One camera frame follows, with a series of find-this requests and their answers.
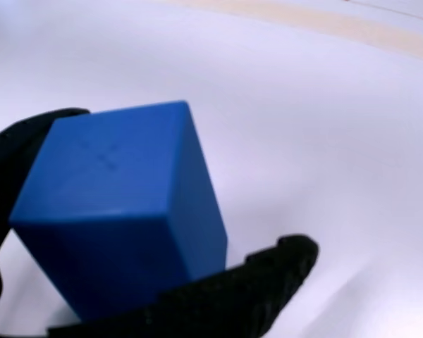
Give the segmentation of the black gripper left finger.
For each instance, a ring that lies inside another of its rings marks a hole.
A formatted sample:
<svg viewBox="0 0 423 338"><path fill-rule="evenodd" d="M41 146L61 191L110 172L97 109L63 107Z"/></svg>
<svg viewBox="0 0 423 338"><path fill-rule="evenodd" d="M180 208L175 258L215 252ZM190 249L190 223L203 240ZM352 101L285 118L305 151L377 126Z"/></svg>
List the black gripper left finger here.
<svg viewBox="0 0 423 338"><path fill-rule="evenodd" d="M0 248L11 229L8 217L53 122L89 114L83 108L64 108L20 120L0 132ZM0 297L2 291L0 274Z"/></svg>

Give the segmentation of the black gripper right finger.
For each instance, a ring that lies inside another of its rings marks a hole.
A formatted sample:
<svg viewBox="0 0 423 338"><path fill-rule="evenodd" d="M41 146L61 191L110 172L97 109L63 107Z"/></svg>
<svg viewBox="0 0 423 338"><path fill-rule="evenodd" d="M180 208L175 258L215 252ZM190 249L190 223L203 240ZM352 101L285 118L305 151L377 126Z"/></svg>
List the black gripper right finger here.
<svg viewBox="0 0 423 338"><path fill-rule="evenodd" d="M262 337L311 273L319 246L290 235L239 265L162 294L150 306L49 330L49 337Z"/></svg>

